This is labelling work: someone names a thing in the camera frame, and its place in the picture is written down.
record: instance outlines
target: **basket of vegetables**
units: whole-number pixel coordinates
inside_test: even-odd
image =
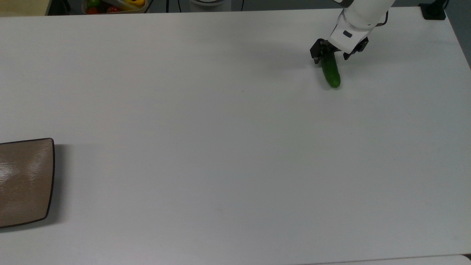
[[[148,0],[82,0],[82,11],[87,15],[144,13]]]

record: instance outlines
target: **white table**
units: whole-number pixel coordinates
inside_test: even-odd
[[[1,230],[0,263],[471,253],[450,23],[392,8],[334,91],[309,48],[339,12],[0,18],[0,141],[57,144],[51,216]]]

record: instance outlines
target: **cucumber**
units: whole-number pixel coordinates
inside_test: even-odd
[[[329,52],[321,58],[322,72],[324,72],[325,79],[329,85],[333,88],[340,86],[340,74],[337,68],[337,61],[335,60],[335,54]]]

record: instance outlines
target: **yellow pepper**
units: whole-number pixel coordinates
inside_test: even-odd
[[[126,0],[126,2],[135,6],[143,6],[146,3],[146,0]]]

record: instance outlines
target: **floor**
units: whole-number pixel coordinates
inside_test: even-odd
[[[82,15],[81,1],[69,0],[72,7],[72,15]],[[169,11],[179,12],[178,0],[170,0]],[[179,0],[182,12],[189,11],[188,0]],[[243,0],[232,0],[232,9],[240,10]],[[432,0],[396,0],[396,7],[412,7],[419,3],[431,3]],[[148,13],[165,12],[166,0],[154,0]],[[283,9],[316,9],[339,8],[339,5],[331,0],[244,0],[244,11],[256,10],[283,10]],[[458,41],[461,44],[464,55],[471,66],[471,0],[450,0],[447,7],[447,15],[455,30]]]

